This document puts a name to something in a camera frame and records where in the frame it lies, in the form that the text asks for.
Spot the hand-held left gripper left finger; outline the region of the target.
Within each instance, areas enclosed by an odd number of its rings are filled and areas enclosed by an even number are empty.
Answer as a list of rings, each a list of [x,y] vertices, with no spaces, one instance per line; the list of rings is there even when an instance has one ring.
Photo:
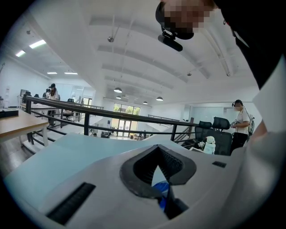
[[[150,148],[137,148],[88,165],[52,189],[39,211],[47,215],[86,182],[95,188],[66,222],[68,229],[153,229],[168,222],[156,199],[134,195],[120,179],[122,164]]]

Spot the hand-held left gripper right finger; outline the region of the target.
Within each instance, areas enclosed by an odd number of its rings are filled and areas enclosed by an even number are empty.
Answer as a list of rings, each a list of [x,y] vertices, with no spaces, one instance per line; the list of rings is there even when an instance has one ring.
[[[158,229],[219,229],[225,217],[223,207],[236,182],[244,150],[231,156],[210,155],[179,148],[167,148],[183,158],[182,169],[170,177],[165,207],[167,222]]]

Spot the blue cloth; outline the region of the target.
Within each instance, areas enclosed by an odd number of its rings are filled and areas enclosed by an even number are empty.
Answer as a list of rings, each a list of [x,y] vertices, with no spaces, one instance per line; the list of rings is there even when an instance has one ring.
[[[152,187],[161,192],[162,198],[159,200],[159,207],[162,211],[164,211],[166,207],[166,203],[167,203],[169,183],[167,181],[161,181],[161,182],[156,183]]]

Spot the person's right forearm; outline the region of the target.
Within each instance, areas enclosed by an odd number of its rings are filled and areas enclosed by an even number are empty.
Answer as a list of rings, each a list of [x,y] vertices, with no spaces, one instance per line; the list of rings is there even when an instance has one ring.
[[[264,121],[262,120],[260,124],[257,126],[256,130],[254,131],[253,135],[250,138],[250,143],[252,144],[256,139],[261,138],[267,133],[267,128],[265,126]]]

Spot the white patterned plush toy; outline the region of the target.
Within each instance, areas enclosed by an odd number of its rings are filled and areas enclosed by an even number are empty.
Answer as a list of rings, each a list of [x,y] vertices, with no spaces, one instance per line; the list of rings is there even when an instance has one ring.
[[[215,138],[213,136],[206,137],[206,142],[204,146],[204,153],[207,154],[214,154],[215,153]]]

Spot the black office chair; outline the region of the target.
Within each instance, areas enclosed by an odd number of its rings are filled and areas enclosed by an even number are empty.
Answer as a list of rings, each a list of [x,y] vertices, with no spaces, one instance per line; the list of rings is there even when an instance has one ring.
[[[225,132],[230,128],[230,123],[225,118],[214,117],[212,124],[214,129],[214,138],[215,138],[215,154],[222,156],[230,156],[231,144],[232,144],[232,134]]]
[[[194,147],[199,149],[198,143],[203,141],[206,142],[206,137],[208,136],[208,131],[212,128],[211,122],[200,121],[198,126],[195,127],[195,144]]]

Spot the person's light trousers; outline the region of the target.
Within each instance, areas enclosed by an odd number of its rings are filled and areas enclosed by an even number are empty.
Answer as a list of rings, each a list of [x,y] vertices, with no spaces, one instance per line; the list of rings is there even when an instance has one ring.
[[[286,161],[286,131],[252,140],[246,150],[243,196],[247,213],[255,212],[270,196]]]

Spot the light blue table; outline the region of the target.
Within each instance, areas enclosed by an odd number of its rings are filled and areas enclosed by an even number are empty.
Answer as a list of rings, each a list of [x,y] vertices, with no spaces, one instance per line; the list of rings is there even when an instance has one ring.
[[[26,103],[22,104],[21,108],[23,108],[24,111],[28,114],[33,113],[40,117],[45,117],[47,119],[58,121],[61,123],[60,126],[62,126],[62,123],[67,123],[70,125],[82,127],[84,129],[84,135],[86,136],[89,134],[90,129],[96,129],[102,131],[123,132],[123,133],[126,132],[126,133],[142,134],[142,135],[143,134],[170,135],[171,136],[170,140],[176,142],[175,135],[193,134],[192,128],[198,126],[198,124],[195,123],[172,121],[167,119],[156,119],[140,115],[124,114],[102,109],[88,108],[72,102],[61,102],[56,100],[48,100],[30,96],[26,98]],[[72,113],[78,113],[79,115],[84,115],[84,123],[80,124],[79,122],[73,122],[63,119],[64,110],[71,111]],[[114,119],[115,118],[124,120],[126,119],[128,121],[137,121],[144,123],[166,124],[172,126],[172,131],[171,132],[133,131],[125,129],[121,130],[121,129],[113,129],[107,127],[99,127],[90,125],[90,117],[92,115],[99,117],[114,118]]]

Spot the large glass window front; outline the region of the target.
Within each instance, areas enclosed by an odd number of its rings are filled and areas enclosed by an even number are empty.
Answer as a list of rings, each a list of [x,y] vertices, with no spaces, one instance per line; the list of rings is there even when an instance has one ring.
[[[140,107],[115,103],[113,111],[118,112],[118,113],[130,114],[130,115],[139,115]],[[126,119],[112,118],[111,127],[113,129],[119,129],[119,130],[125,130],[125,131],[136,131],[138,127],[138,121],[130,121]],[[130,137],[134,135],[134,133],[117,132],[115,135],[119,137]]]

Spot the wooden desk with white legs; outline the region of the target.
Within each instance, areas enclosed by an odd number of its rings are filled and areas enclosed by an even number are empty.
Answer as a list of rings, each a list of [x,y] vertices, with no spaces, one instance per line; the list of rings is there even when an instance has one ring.
[[[18,116],[0,119],[0,143],[17,137],[21,140],[22,135],[42,130],[43,143],[46,147],[48,146],[47,126],[47,121],[18,110]]]

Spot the person's black shirt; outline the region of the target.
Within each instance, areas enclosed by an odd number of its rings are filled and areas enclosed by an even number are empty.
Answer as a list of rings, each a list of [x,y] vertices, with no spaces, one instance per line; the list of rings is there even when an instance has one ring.
[[[269,132],[286,132],[286,0],[214,0],[257,82]]]

